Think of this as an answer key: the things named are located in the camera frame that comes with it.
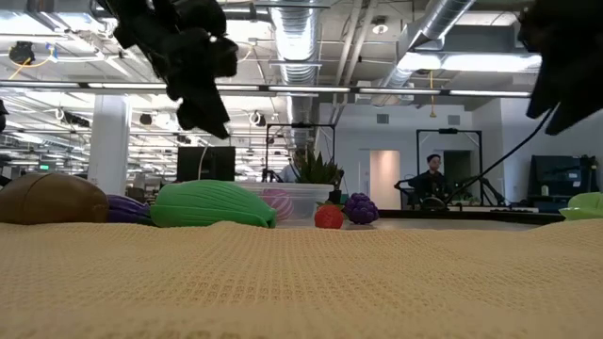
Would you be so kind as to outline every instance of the black cable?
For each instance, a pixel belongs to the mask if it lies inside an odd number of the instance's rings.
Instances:
[[[462,190],[466,189],[467,187],[473,185],[479,179],[483,178],[483,176],[488,174],[490,172],[490,170],[493,170],[496,166],[500,165],[503,161],[505,161],[509,156],[513,155],[513,153],[515,153],[517,150],[519,150],[525,144],[527,144],[528,141],[530,141],[533,137],[535,137],[538,134],[538,132],[540,132],[540,130],[543,128],[543,126],[545,125],[548,118],[550,118],[550,116],[553,114],[553,112],[555,112],[557,110],[557,107],[559,107],[559,105],[557,105],[553,109],[549,109],[548,112],[546,113],[545,117],[542,119],[542,121],[540,121],[538,126],[536,126],[536,129],[528,137],[526,137],[523,141],[521,141],[517,146],[515,146],[515,148],[513,148],[508,153],[506,153],[503,157],[498,159],[498,161],[495,162],[494,164],[492,164],[492,166],[490,166],[488,169],[486,169],[479,175],[475,176],[472,180],[466,182],[464,185],[462,185],[457,190],[455,190],[452,194],[450,194],[450,196],[448,196],[446,198],[446,200],[444,201],[444,205],[448,205],[452,201],[452,199],[454,199],[454,196],[459,194]]]

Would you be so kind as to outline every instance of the silver duct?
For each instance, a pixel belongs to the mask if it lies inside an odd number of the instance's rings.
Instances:
[[[404,55],[411,49],[432,41],[441,40],[476,0],[431,0],[425,15],[416,23],[407,24],[402,31],[398,65],[380,84],[381,87],[401,88],[417,70],[403,67]],[[387,98],[374,98],[374,105],[383,105]]]
[[[284,61],[314,61],[317,58],[318,15],[316,8],[272,8],[276,48]],[[283,65],[281,77],[287,85],[312,86],[317,83],[316,66]],[[312,98],[287,96],[289,122],[316,122],[312,117]],[[296,146],[304,146],[306,140],[293,135]]]

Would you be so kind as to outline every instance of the clear plastic bin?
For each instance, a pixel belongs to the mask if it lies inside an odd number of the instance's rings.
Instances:
[[[235,184],[257,194],[277,211],[277,227],[314,226],[317,202],[326,202],[332,185],[246,183]]]

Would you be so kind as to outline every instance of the white column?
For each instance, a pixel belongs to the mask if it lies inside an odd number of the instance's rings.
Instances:
[[[131,120],[127,96],[96,96],[88,180],[106,194],[125,194]]]

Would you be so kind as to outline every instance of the door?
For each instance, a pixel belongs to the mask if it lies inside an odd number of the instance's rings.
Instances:
[[[400,178],[398,151],[370,151],[370,198],[380,209],[400,210],[394,185]]]

